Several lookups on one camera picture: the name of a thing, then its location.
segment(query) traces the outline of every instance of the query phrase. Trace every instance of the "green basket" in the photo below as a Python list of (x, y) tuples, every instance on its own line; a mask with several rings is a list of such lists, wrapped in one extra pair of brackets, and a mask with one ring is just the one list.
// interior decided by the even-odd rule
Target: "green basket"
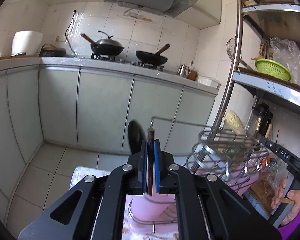
[(280, 63), (270, 59), (257, 59), (255, 64), (257, 72), (267, 74), (283, 81), (290, 81), (291, 75), (289, 70)]

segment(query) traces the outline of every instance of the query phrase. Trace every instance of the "wok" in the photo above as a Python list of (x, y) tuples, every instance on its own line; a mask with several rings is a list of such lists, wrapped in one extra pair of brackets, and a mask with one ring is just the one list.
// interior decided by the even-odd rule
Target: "wok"
[(113, 36), (109, 36), (108, 34), (106, 34), (108, 36), (107, 39), (101, 39), (101, 40), (98, 40), (97, 42), (94, 42), (91, 38), (89, 38), (84, 33), (80, 33), (80, 35), (85, 40), (87, 40), (88, 42), (91, 43), (90, 46), (91, 46), (92, 52), (98, 56), (100, 56), (100, 55), (117, 56), (124, 49), (124, 47), (122, 47), (122, 45), (118, 41), (111, 40), (111, 38)]
[(141, 50), (136, 51), (138, 59), (143, 63), (148, 63), (155, 66), (160, 66), (168, 61), (166, 57), (160, 56), (160, 54), (170, 48), (170, 44), (164, 45), (157, 53), (150, 53)]

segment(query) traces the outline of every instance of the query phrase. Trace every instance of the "tiled floor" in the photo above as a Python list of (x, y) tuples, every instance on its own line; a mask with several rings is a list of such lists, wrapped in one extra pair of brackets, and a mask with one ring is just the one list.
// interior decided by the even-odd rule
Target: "tiled floor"
[[(7, 229), (20, 231), (68, 191), (77, 166), (112, 171), (127, 163), (128, 156), (109, 155), (44, 143), (23, 175), (11, 203)], [(175, 157), (183, 165), (186, 157)]]

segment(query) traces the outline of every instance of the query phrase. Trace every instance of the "white container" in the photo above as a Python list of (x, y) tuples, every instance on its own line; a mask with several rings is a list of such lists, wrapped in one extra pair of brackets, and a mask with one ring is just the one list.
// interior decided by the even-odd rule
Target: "white container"
[(198, 83), (219, 89), (220, 82), (214, 78), (198, 76)]
[(21, 31), (14, 35), (11, 54), (26, 52), (34, 55), (40, 46), (43, 34), (35, 31)]

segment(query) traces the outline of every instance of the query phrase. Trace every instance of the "stainless steel kettle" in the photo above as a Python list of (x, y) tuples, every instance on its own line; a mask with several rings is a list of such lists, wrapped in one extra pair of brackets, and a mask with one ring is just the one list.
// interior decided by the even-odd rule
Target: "stainless steel kettle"
[(177, 75), (179, 75), (180, 77), (187, 78), (190, 73), (191, 73), (191, 70), (189, 69), (189, 67), (187, 65), (180, 65)]

